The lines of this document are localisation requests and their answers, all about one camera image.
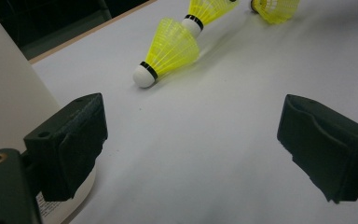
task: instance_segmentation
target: nylon shuttlecock skirt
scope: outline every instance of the nylon shuttlecock skirt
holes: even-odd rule
[[[193,35],[180,22],[166,18],[158,25],[145,62],[161,77],[194,62],[199,54],[200,49]]]
[[[251,6],[268,23],[285,22],[296,13],[299,0],[252,0]]]

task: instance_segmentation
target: yellow shuttlecock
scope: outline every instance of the yellow shuttlecock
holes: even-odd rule
[[[199,54],[196,39],[180,22],[162,19],[146,59],[135,69],[133,80],[142,88],[149,87],[166,73],[193,63]]]
[[[188,14],[182,24],[194,37],[203,27],[236,7],[240,0],[190,0]]]
[[[295,14],[299,0],[252,0],[251,10],[268,23],[282,23]]]

